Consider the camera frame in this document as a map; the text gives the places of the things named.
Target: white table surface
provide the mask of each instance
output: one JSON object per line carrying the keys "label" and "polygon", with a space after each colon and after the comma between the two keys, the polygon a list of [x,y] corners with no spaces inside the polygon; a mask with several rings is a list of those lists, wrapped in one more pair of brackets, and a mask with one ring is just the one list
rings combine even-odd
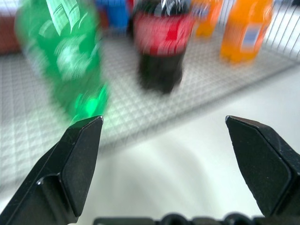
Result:
{"label": "white table surface", "polygon": [[[99,155],[77,224],[91,225],[96,217],[160,219],[169,212],[187,218],[261,215],[239,172],[225,116],[267,124],[300,153],[299,97],[295,68],[148,140]],[[14,192],[0,199],[0,212]]]}

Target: bottle label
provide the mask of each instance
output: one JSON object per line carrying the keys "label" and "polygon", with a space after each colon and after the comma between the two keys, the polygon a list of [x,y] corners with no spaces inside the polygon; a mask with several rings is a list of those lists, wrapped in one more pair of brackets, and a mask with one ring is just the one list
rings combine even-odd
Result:
{"label": "bottle label", "polygon": [[230,43],[231,46],[242,52],[254,52],[261,47],[267,29],[268,25],[262,26],[261,24],[248,26],[227,24],[223,41]]}
{"label": "bottle label", "polygon": [[195,4],[192,8],[192,16],[198,20],[205,21],[210,13],[210,5],[206,3]]}
{"label": "bottle label", "polygon": [[261,30],[261,25],[249,25],[246,28],[241,49],[254,49]]}
{"label": "bottle label", "polygon": [[150,55],[173,55],[185,50],[194,19],[190,15],[156,17],[138,13],[135,16],[135,44]]}
{"label": "bottle label", "polygon": [[84,39],[86,39],[86,35],[64,38],[56,47],[56,64],[62,80],[78,79],[85,75],[92,58],[88,52],[81,53],[79,50]]}

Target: brown object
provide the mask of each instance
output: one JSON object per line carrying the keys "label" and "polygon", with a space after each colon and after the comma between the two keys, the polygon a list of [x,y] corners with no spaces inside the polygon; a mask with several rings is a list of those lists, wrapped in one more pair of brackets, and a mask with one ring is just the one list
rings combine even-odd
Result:
{"label": "brown object", "polygon": [[0,54],[20,51],[14,30],[15,16],[0,13]]}
{"label": "brown object", "polygon": [[102,29],[106,30],[109,27],[109,22],[107,18],[107,14],[104,8],[98,8],[99,18],[100,18],[100,26]]}

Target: red label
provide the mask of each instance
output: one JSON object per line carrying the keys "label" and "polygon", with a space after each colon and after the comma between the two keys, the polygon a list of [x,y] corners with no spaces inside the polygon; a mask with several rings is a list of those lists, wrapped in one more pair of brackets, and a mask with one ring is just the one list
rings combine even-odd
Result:
{"label": "red label", "polygon": [[157,17],[135,16],[135,44],[150,55],[173,55],[185,50],[194,19],[190,15]]}

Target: coca-cola bottle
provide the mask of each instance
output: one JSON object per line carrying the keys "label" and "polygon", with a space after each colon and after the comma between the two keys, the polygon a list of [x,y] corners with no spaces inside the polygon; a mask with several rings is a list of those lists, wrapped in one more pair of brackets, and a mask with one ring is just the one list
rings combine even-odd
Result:
{"label": "coca-cola bottle", "polygon": [[188,0],[141,0],[135,7],[134,39],[142,86],[170,93],[182,80],[182,61],[194,24]]}

